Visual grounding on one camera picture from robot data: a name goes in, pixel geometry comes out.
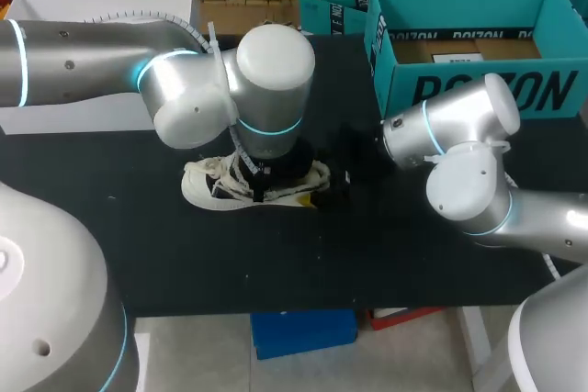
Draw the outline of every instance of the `cable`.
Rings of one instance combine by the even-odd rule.
[[[513,178],[511,178],[507,172],[504,172],[504,176],[506,176],[506,182],[510,186],[512,186],[514,188],[518,188],[518,185],[516,185],[515,180]],[[561,274],[558,271],[558,269],[555,267],[555,264],[553,263],[553,261],[551,260],[551,256],[548,254],[545,254],[545,253],[542,253],[542,255],[543,255],[543,260],[545,261],[545,265],[548,267],[549,272],[553,276],[553,280],[561,279]]]
[[[212,53],[212,48],[207,42],[206,39],[200,34],[192,25],[187,23],[184,19],[174,16],[173,14],[168,13],[161,13],[159,11],[146,11],[142,9],[141,11],[132,10],[132,11],[124,11],[122,13],[108,13],[105,17],[93,17],[91,20],[86,20],[85,22],[93,22],[93,23],[100,23],[100,22],[108,22],[109,20],[118,20],[121,18],[156,18],[159,20],[165,20],[167,22],[174,23],[178,25],[180,28],[183,28],[188,34],[190,34],[200,45],[202,50],[208,53]]]

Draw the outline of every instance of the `black tabletop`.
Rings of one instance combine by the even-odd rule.
[[[326,149],[343,124],[369,130],[379,112],[362,40],[311,42],[302,132]],[[505,164],[519,186],[588,191],[579,119],[524,121],[511,141]],[[231,151],[227,133],[193,151],[169,149],[152,131],[9,136],[0,180],[80,219],[137,316],[516,304],[551,280],[538,253],[476,246],[434,214],[426,170],[356,183],[352,174],[351,207],[334,212],[189,205],[185,162]]]

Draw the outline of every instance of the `sneaker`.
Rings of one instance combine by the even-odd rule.
[[[264,202],[254,202],[254,192],[239,167],[239,155],[189,162],[184,168],[182,194],[186,200],[206,210],[228,211],[275,205],[312,207],[311,194],[329,188],[331,173],[322,162],[313,161],[304,178],[293,186],[273,185],[264,192]]]

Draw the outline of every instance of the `paper label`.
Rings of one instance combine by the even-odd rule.
[[[463,63],[483,62],[484,58],[479,53],[473,54],[437,54],[433,56],[435,63]]]

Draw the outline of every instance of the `silver robot arm segment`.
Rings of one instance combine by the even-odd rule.
[[[198,41],[164,20],[7,20],[0,51],[0,107],[139,92],[170,147],[198,147],[237,124],[245,151],[260,159],[291,149],[314,72],[311,44],[280,25],[254,28],[235,50],[198,54]]]
[[[437,162],[426,193],[433,209],[473,241],[588,262],[588,200],[510,185],[504,141],[518,131],[516,103],[488,74],[383,123],[382,140],[402,169]]]

